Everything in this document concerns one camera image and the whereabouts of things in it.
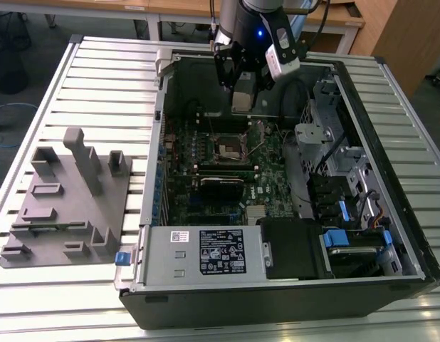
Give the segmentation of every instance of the barcode sticker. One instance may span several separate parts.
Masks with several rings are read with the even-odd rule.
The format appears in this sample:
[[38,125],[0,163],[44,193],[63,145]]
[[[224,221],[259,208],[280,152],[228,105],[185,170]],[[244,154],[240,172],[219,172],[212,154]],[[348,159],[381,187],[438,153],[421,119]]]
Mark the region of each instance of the barcode sticker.
[[189,241],[189,232],[171,232],[171,242],[188,242]]
[[142,6],[125,6],[125,9],[129,9],[131,11],[145,11],[146,8]]

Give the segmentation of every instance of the wooden desk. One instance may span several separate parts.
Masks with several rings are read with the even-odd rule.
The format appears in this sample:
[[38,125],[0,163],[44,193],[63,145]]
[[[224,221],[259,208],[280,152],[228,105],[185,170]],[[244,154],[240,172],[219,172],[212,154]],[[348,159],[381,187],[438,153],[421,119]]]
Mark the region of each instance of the wooden desk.
[[[291,14],[291,0],[284,5]],[[220,15],[221,0],[215,0],[216,17]],[[323,17],[325,5],[309,15],[305,32],[316,32]],[[161,40],[161,22],[182,22],[192,24],[210,24],[208,0],[0,0],[0,11],[29,12],[41,14],[60,14],[67,16],[91,16],[115,19],[146,20],[149,23],[150,39]],[[337,53],[348,54],[358,29],[364,26],[364,20],[351,17],[346,7],[330,7],[324,33],[341,35]]]

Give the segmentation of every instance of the metal bracket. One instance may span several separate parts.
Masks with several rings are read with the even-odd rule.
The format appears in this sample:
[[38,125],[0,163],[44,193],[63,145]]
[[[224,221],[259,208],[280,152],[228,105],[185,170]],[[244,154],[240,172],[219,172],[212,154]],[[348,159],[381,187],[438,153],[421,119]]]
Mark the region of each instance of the metal bracket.
[[157,51],[157,57],[155,58],[155,70],[158,77],[164,76],[171,68],[172,65],[172,49],[171,48],[159,48]]

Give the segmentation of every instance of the trash bin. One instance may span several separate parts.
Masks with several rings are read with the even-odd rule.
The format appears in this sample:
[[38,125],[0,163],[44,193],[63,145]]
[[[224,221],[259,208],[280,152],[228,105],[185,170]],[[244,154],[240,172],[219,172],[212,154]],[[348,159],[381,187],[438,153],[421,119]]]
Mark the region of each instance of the trash bin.
[[0,92],[16,94],[28,85],[20,51],[31,46],[22,15],[0,12]]

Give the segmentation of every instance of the sticker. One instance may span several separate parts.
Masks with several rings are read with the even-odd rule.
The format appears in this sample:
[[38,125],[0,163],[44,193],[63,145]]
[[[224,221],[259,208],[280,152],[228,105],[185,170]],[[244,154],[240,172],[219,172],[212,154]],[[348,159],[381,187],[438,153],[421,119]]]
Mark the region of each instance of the sticker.
[[189,241],[188,231],[171,232],[171,242],[188,242],[188,241]]
[[199,270],[205,276],[247,273],[242,230],[200,230]]
[[132,11],[145,11],[145,7],[142,6],[125,6],[125,9],[130,9]]
[[362,26],[361,23],[355,23],[355,22],[353,22],[353,21],[347,21],[347,22],[345,23],[345,25],[346,25],[346,26],[357,26],[357,27],[361,27],[361,26]]

